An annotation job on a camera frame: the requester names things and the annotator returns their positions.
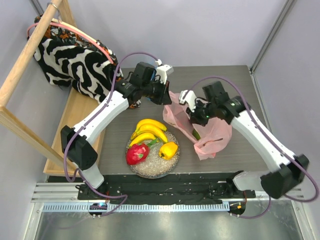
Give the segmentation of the pink plastic bag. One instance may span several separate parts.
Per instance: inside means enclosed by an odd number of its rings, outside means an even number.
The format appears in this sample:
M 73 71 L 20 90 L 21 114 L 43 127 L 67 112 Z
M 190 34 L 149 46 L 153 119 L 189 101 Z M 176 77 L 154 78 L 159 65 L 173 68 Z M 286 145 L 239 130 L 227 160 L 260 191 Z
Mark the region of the pink plastic bag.
M 232 126 L 217 117 L 208 120 L 206 126 L 191 124 L 186 113 L 187 107 L 179 104 L 179 94 L 169 92 L 172 104 L 165 105 L 163 120 L 181 131 L 192 143 L 199 160 L 213 159 L 222 151 L 232 137 Z M 201 139 L 196 140 L 192 132 L 195 129 Z

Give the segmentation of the yellow fake banana bunch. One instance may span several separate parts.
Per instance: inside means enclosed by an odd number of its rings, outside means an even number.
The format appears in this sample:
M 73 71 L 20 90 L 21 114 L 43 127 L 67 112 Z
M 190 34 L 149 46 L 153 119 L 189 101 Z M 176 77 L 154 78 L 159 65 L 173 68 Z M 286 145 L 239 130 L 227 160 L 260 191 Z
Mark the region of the yellow fake banana bunch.
M 145 118 L 137 123 L 135 131 L 132 133 L 130 139 L 133 140 L 143 133 L 151 133 L 161 139 L 164 143 L 167 143 L 168 138 L 165 135 L 166 131 L 167 127 L 163 123 L 151 118 Z

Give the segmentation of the single yellow fake banana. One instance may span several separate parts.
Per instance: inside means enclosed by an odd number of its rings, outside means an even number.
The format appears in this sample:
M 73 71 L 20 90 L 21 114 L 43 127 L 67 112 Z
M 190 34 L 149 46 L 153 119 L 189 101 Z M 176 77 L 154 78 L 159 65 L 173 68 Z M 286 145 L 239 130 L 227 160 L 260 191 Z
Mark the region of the single yellow fake banana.
M 150 132 L 145 132 L 145 133 L 142 133 L 140 135 L 138 135 L 137 137 L 135 137 L 131 143 L 129 144 L 129 148 L 131 148 L 133 145 L 135 144 L 139 144 L 139 143 L 142 143 L 143 141 L 146 141 L 146 140 L 156 140 L 156 136 Z

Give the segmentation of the yellow fake bell pepper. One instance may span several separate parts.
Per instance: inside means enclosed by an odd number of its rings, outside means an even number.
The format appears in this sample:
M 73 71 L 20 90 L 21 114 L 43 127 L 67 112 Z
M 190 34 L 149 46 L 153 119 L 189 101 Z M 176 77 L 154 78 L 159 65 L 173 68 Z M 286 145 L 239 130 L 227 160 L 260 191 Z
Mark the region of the yellow fake bell pepper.
M 178 145 L 175 142 L 167 142 L 161 146 L 158 155 L 165 159 L 170 160 L 177 152 Z

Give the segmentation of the red fake dragon fruit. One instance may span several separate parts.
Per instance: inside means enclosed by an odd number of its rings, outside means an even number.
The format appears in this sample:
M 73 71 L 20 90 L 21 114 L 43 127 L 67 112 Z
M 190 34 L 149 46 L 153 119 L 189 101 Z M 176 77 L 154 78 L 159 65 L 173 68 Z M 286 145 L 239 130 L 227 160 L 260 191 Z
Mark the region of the red fake dragon fruit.
M 154 147 L 159 142 L 158 139 L 154 139 L 149 143 L 140 142 L 131 144 L 126 152 L 126 163 L 132 166 L 144 162 L 150 153 L 151 147 Z

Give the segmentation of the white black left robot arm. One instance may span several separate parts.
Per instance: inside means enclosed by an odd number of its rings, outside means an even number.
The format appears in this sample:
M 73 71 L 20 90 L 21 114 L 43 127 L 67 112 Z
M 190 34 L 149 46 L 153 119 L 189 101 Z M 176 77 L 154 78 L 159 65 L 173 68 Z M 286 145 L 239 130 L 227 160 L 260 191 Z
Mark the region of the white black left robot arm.
M 93 198 L 100 200 L 107 192 L 96 163 L 98 153 L 93 148 L 97 137 L 115 117 L 142 97 L 156 105 L 170 105 L 168 75 L 173 71 L 168 64 L 155 67 L 139 62 L 129 80 L 117 81 L 114 90 L 85 119 L 60 131 L 62 151 L 90 184 L 89 194 Z

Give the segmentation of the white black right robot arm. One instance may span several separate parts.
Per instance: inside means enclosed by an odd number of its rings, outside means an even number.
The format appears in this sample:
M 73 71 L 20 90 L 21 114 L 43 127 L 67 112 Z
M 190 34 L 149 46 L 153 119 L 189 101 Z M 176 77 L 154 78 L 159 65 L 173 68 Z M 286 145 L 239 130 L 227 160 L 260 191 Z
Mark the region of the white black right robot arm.
M 229 97 L 220 81 L 208 84 L 202 90 L 205 103 L 192 90 L 180 93 L 179 103 L 187 105 L 190 122 L 205 126 L 211 118 L 225 121 L 245 137 L 268 168 L 267 172 L 239 171 L 225 186 L 230 197 L 254 190 L 265 191 L 270 197 L 279 199 L 303 181 L 308 158 L 303 154 L 296 155 L 281 144 L 240 95 Z

